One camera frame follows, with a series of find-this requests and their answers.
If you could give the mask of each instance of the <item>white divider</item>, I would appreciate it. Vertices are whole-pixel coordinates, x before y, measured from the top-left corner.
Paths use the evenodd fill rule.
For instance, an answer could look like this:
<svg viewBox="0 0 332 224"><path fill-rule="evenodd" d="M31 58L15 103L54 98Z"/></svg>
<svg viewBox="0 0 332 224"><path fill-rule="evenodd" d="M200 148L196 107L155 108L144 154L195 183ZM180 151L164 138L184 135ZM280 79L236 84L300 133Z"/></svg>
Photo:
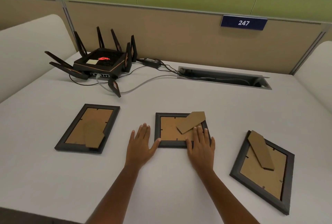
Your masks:
<svg viewBox="0 0 332 224"><path fill-rule="evenodd" d="M332 41L320 44L295 78L332 113Z"/></svg>
<svg viewBox="0 0 332 224"><path fill-rule="evenodd" d="M52 68L52 58L44 51L63 60L76 53L55 14L0 31L0 102Z"/></svg>

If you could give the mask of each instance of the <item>floor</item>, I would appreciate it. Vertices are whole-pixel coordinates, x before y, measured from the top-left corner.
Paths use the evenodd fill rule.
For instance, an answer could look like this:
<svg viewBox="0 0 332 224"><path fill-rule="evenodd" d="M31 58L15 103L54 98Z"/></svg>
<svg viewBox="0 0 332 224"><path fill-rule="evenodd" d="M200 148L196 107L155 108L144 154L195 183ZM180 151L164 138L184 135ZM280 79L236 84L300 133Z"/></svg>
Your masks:
<svg viewBox="0 0 332 224"><path fill-rule="evenodd" d="M79 224L0 207L0 224Z"/></svg>

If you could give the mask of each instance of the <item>desk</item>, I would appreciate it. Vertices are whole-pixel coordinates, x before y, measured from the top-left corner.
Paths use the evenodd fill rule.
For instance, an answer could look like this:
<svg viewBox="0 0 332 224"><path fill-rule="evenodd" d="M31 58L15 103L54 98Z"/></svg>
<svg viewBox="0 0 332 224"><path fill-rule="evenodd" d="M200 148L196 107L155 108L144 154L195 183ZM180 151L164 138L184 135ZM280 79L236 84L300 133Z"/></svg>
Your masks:
<svg viewBox="0 0 332 224"><path fill-rule="evenodd" d="M67 60L72 64L75 54ZM52 69L0 104L0 207L85 222L121 171L132 129L156 112L205 111L216 139L214 170L260 223L332 220L332 115L291 75L167 62L269 76L272 90L185 79L157 79L118 98L80 86ZM144 67L118 80L121 91L166 72ZM95 83L89 79L85 84ZM54 146L85 103L120 106L101 155ZM247 130L295 154L290 215L284 216L229 176ZM221 223L185 149L158 149L142 168L125 223Z"/></svg>

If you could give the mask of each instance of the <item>person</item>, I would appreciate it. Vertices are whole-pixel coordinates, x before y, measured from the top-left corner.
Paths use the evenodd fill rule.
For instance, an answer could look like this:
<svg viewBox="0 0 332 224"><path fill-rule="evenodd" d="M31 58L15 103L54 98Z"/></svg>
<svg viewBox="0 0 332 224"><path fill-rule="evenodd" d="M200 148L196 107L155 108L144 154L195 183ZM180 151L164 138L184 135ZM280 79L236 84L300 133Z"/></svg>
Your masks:
<svg viewBox="0 0 332 224"><path fill-rule="evenodd" d="M215 140L209 142L208 130L193 128L193 147L186 139L189 160L202 180L225 224L259 224L248 210L235 198L213 171ZM151 149L148 147L150 126L139 126L137 134L131 132L124 168L98 204L86 224L122 224L131 192L141 167L154 155L160 138Z"/></svg>

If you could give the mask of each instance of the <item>number sign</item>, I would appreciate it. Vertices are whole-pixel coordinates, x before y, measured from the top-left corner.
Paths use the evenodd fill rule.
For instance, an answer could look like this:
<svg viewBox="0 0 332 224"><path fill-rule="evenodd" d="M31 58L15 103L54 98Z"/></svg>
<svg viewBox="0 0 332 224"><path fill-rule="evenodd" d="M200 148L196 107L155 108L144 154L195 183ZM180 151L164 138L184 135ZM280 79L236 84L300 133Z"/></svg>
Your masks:
<svg viewBox="0 0 332 224"><path fill-rule="evenodd" d="M268 20L262 18L249 18L239 16L222 16L222 23L220 26L260 30L264 29L264 26Z"/></svg>

